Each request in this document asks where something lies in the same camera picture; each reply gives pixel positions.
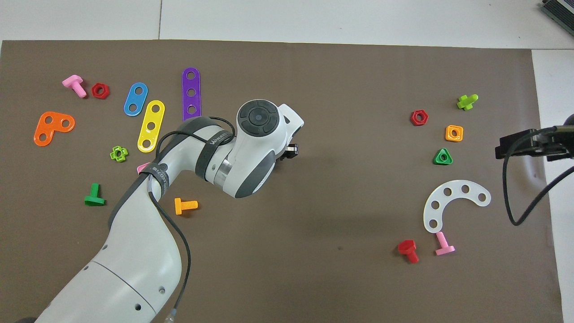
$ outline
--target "pink piece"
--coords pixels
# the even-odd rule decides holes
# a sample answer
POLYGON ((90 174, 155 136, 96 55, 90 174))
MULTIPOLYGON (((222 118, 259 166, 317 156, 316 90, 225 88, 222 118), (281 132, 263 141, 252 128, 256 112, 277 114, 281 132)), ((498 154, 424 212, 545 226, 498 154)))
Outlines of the pink piece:
POLYGON ((77 94, 78 97, 84 98, 86 97, 86 91, 80 85, 83 82, 81 77, 77 76, 76 74, 70 76, 69 78, 62 81, 62 85, 67 87, 68 89, 73 89, 73 91, 77 94))
POLYGON ((142 172, 142 170, 148 165, 149 163, 141 164, 138 166, 138 174, 142 172))
POLYGON ((436 251, 436 255, 444 255, 445 253, 453 252, 455 247, 448 245, 447 239, 444 238, 442 231, 436 233, 436 237, 439 240, 441 248, 436 251))

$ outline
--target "screw thread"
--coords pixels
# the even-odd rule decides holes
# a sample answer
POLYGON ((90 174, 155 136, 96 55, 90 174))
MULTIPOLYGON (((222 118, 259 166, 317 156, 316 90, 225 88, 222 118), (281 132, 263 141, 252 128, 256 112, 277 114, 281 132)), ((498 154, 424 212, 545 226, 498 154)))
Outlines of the screw thread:
POLYGON ((83 98, 86 96, 86 91, 84 91, 84 88, 82 88, 80 83, 72 84, 72 89, 77 94, 78 97, 83 98))
POLYGON ((414 251, 412 253, 409 253, 408 255, 406 255, 406 257, 409 259, 409 261, 411 263, 413 263, 413 264, 418 263, 418 256, 414 251))
POLYGON ((437 232, 436 237, 439 240, 440 246, 442 248, 448 247, 447 239, 444 237, 444 233, 442 231, 437 232))
POLYGON ((98 191, 100 189, 100 184, 93 183, 92 187, 90 188, 90 196, 91 197, 98 197, 98 191))
POLYGON ((197 201, 187 201, 181 203, 182 210, 193 210, 197 209, 197 201))

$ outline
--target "white tile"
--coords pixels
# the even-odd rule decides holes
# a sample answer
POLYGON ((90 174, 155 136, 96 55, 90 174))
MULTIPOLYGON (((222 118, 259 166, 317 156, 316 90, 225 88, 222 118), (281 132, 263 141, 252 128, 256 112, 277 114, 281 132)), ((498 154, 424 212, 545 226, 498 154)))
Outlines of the white tile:
POLYGON ((163 0, 161 39, 574 48, 540 0, 163 0))
POLYGON ((161 0, 0 0, 0 40, 157 39, 161 0))
MULTIPOLYGON (((532 51, 536 91, 543 128, 562 125, 574 114, 574 51, 532 51)), ((574 160, 544 161, 546 182, 551 182, 574 160)), ((551 189, 550 212, 564 322, 574 322, 574 175, 551 189)))

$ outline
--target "orange bolt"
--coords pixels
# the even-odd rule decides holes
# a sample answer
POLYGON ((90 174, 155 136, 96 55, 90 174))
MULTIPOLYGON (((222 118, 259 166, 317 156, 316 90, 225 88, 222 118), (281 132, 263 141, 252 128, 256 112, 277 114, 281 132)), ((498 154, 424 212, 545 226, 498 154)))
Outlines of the orange bolt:
POLYGON ((179 198, 179 197, 175 198, 173 201, 176 204, 176 214, 178 216, 181 215, 182 210, 195 210, 199 207, 199 204, 197 204, 197 201, 182 202, 181 198, 179 198))

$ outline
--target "lime green nut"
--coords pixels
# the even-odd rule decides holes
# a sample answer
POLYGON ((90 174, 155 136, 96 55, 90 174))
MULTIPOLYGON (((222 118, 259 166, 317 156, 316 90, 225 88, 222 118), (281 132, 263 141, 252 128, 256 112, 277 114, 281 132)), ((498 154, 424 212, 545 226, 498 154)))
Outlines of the lime green nut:
POLYGON ((476 100, 478 100, 478 95, 476 94, 472 94, 470 97, 463 95, 462 97, 459 98, 459 103, 457 103, 456 105, 458 105, 459 109, 469 111, 470 109, 472 109, 472 104, 476 102, 476 100))
POLYGON ((106 203, 106 200, 98 197, 98 191, 100 190, 100 184, 93 183, 90 188, 90 195, 84 197, 84 204, 88 206, 102 206, 106 203))
POLYGON ((112 149, 110 157, 118 163, 126 161, 127 149, 122 146, 116 146, 112 149))

